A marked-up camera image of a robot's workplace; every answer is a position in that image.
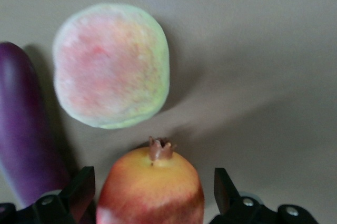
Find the silver screw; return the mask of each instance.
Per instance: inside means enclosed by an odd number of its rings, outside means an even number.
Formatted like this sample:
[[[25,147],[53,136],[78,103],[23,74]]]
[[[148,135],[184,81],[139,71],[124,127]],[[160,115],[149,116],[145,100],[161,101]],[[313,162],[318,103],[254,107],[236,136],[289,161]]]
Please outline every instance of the silver screw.
[[[288,214],[290,214],[292,216],[298,216],[299,215],[299,212],[293,207],[287,207],[285,210]]]
[[[243,203],[248,207],[252,207],[254,205],[254,202],[249,198],[244,198]]]
[[[42,205],[48,205],[49,203],[51,203],[53,201],[53,199],[54,199],[53,196],[46,197],[42,200],[41,204]]]

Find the black plastic part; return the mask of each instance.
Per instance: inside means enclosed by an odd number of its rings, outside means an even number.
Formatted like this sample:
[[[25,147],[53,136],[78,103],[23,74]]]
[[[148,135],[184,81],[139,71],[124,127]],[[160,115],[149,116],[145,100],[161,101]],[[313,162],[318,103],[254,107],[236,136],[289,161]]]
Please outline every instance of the black plastic part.
[[[250,197],[241,197],[224,168],[214,173],[214,196],[220,215],[210,224],[318,224],[302,207],[281,205],[277,212]]]
[[[94,195],[94,167],[84,167],[58,195],[43,196],[20,211],[0,203],[0,224],[77,224]]]

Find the fuzzy round fruit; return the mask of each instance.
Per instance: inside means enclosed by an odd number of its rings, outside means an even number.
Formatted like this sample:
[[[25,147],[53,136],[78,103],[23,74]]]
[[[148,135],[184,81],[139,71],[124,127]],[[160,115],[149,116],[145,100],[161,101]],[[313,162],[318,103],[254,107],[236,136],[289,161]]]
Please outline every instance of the fuzzy round fruit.
[[[93,127],[124,128],[149,119],[169,92],[168,51],[161,26],[144,10],[124,4],[84,9],[54,40],[59,103]]]
[[[120,158],[101,191],[97,224],[202,224],[198,174],[163,139]]]

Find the table surface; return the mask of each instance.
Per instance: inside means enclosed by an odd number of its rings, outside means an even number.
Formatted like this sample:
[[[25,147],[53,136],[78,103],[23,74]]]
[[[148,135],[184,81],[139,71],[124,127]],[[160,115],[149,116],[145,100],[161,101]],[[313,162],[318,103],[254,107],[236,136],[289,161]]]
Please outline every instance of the table surface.
[[[102,2],[148,11],[170,47],[163,109],[119,130],[71,118],[53,89],[57,29]],[[5,40],[31,58],[60,151],[70,170],[95,167],[97,192],[117,158],[149,135],[166,136],[200,174],[205,223],[218,213],[215,167],[272,210],[293,203],[319,223],[335,223],[336,0],[0,0]],[[1,173],[0,185],[1,201],[17,202]]]

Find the bolt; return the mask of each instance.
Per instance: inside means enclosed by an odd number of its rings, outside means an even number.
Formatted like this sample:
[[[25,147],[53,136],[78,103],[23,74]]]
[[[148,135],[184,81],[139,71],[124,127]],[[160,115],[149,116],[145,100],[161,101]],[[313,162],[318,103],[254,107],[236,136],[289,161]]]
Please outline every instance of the bolt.
[[[249,198],[244,198],[243,203],[248,207],[252,207],[254,205],[254,202]]]
[[[53,201],[53,199],[54,199],[53,196],[46,197],[42,200],[41,204],[42,205],[48,205],[49,203],[51,203]]]
[[[293,207],[287,207],[285,210],[288,214],[290,214],[292,216],[298,216],[299,215],[299,212]]]

